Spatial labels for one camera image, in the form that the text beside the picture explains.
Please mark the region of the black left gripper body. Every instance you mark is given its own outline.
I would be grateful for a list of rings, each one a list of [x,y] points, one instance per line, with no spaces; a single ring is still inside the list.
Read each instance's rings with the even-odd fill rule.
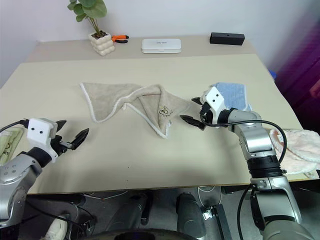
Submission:
[[[59,157],[67,150],[72,149],[72,144],[70,142],[63,141],[60,135],[56,135],[55,138],[50,141],[50,145]]]

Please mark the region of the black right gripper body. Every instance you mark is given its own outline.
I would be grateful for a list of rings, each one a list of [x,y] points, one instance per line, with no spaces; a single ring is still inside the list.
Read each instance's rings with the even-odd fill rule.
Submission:
[[[202,105],[199,115],[204,124],[213,123],[213,112],[211,111],[211,106],[207,102]]]

